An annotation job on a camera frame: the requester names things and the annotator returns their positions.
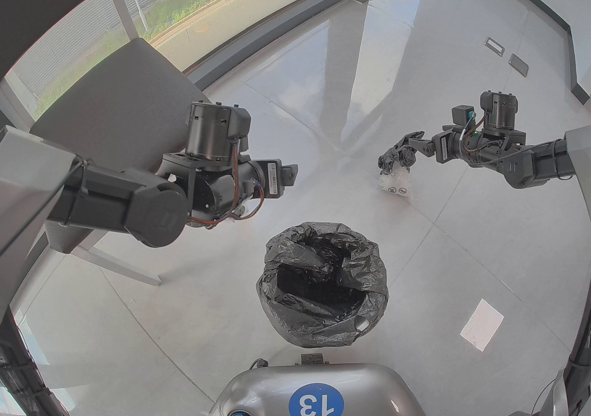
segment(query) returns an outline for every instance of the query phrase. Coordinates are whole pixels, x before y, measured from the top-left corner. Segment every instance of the baseboard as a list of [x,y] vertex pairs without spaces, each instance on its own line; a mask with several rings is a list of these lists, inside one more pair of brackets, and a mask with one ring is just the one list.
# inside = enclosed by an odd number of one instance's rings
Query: baseboard
[[577,65],[574,59],[573,35],[570,30],[570,25],[543,1],[530,1],[533,2],[537,7],[539,7],[543,12],[545,12],[554,22],[556,22],[560,27],[562,27],[565,30],[569,43],[570,92],[580,101],[581,104],[585,104],[587,100],[589,100],[589,94],[577,82]]

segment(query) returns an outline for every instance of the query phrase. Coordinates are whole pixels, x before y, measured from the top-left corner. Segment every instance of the black garbage bag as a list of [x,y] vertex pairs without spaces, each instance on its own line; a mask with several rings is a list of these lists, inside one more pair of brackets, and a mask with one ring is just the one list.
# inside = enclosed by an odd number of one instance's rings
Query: black garbage bag
[[275,330],[307,348],[351,345],[388,304],[378,245],[340,223],[304,222],[273,237],[256,289]]
[[424,131],[411,132],[405,135],[400,142],[389,148],[385,154],[378,158],[378,167],[382,169],[380,175],[389,175],[395,162],[398,162],[401,167],[410,169],[417,161],[415,156],[417,150],[408,144],[409,139],[422,139],[425,135]]

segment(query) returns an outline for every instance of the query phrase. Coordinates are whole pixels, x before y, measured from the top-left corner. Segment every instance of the white plastic bag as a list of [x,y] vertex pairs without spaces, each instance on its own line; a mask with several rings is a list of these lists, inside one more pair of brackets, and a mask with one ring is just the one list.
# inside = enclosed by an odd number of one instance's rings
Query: white plastic bag
[[389,191],[390,193],[399,194],[400,196],[406,196],[410,198],[411,190],[410,190],[410,179],[409,179],[410,169],[406,167],[401,167],[398,163],[394,164],[392,167],[392,172],[388,175],[380,175],[380,179],[378,184]]

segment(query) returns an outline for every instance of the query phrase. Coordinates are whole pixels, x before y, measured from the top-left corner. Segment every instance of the trash bin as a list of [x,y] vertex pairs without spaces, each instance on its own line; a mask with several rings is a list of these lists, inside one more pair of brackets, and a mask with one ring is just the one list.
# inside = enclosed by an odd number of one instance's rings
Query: trash bin
[[388,303],[378,245],[341,223],[304,222],[273,237],[256,289],[275,330],[306,348],[351,345]]

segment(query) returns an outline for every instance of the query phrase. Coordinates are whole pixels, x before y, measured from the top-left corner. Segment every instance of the blue round button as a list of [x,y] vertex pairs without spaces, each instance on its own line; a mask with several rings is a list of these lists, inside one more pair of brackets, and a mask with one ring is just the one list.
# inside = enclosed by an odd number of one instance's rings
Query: blue round button
[[342,416],[343,396],[324,383],[310,383],[299,388],[290,398],[290,416]]

